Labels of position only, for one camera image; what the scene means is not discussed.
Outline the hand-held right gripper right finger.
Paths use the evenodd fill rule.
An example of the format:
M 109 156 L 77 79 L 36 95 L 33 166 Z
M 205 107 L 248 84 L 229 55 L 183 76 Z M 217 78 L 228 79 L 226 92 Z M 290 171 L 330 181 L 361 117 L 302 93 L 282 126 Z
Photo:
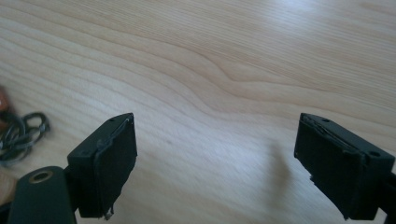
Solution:
M 320 116 L 299 118 L 294 157 L 345 219 L 396 220 L 396 157 Z

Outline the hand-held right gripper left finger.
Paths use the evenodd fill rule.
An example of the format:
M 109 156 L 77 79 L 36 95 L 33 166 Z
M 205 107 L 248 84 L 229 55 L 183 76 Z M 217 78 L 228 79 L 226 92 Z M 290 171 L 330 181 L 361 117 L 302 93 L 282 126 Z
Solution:
M 132 113 L 108 119 L 68 154 L 67 174 L 75 183 L 74 204 L 82 217 L 114 214 L 136 158 Z

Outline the brown rounded object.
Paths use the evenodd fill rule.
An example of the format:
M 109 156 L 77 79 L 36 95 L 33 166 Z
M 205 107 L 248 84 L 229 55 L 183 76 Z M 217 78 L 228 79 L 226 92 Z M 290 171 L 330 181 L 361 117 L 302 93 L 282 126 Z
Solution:
M 0 86 L 0 132 L 6 127 L 6 113 L 10 110 L 10 104 L 7 99 L 7 94 L 3 87 Z

